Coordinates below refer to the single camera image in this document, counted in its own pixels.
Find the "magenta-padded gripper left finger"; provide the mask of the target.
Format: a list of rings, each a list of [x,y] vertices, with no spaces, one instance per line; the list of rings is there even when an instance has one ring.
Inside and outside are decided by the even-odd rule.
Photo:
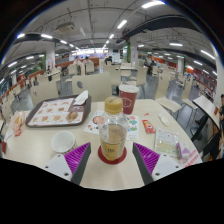
[[[88,158],[91,154],[91,143],[88,142],[72,151],[63,154],[56,154],[43,167],[56,176],[79,185],[81,183]]]

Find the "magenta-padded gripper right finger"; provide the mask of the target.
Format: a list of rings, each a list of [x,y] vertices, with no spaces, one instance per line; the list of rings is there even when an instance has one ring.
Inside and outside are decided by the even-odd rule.
[[[145,185],[182,169],[181,165],[170,156],[159,155],[138,143],[133,144],[132,152]]]

